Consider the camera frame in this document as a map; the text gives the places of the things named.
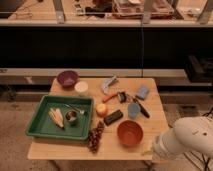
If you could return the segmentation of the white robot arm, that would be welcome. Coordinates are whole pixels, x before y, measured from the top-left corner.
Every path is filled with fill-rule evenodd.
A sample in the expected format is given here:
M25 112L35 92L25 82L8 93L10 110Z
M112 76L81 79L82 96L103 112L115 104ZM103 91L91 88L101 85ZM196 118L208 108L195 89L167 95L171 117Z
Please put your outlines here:
M210 117L183 117L173 127L145 143L142 155L156 153L160 158L172 159L189 150L213 159L213 119Z

